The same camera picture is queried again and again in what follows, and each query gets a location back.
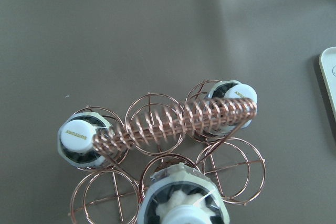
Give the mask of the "tea bottle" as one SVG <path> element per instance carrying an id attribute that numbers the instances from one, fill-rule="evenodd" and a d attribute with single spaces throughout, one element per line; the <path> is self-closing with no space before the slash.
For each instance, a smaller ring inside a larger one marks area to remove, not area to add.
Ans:
<path id="1" fill-rule="evenodd" d="M 217 186 L 183 163 L 151 176 L 137 223 L 230 223 Z"/>
<path id="2" fill-rule="evenodd" d="M 226 98 L 226 99 L 242 99 L 250 98 L 257 103 L 257 93 L 253 87 L 243 84 L 237 80 L 221 81 L 214 84 L 205 98 Z M 232 125 L 221 125 L 216 130 L 210 130 L 211 137 L 223 137 L 237 126 L 237 123 Z"/>
<path id="3" fill-rule="evenodd" d="M 106 159 L 93 149 L 93 137 L 112 124 L 97 112 L 73 114 L 58 130 L 58 153 L 76 168 L 99 168 Z"/>

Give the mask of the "white rectangular tray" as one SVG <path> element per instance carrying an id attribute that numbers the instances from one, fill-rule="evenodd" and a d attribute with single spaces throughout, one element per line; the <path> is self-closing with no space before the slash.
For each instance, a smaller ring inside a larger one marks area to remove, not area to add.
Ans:
<path id="1" fill-rule="evenodd" d="M 319 66 L 331 104 L 333 116 L 335 118 L 335 47 L 329 47 L 321 53 L 319 56 Z"/>

